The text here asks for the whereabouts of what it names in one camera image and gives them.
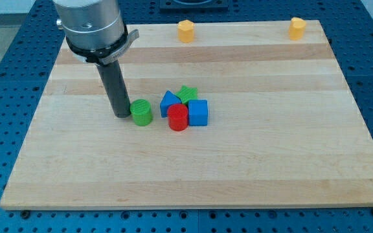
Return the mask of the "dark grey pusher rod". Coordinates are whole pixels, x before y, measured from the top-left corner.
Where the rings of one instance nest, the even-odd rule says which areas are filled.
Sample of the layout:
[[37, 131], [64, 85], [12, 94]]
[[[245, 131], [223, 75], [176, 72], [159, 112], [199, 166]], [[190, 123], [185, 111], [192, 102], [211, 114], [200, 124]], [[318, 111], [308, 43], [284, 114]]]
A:
[[127, 118], [131, 114], [130, 99], [119, 62], [114, 61], [107, 65], [97, 64], [96, 67], [114, 115], [118, 118]]

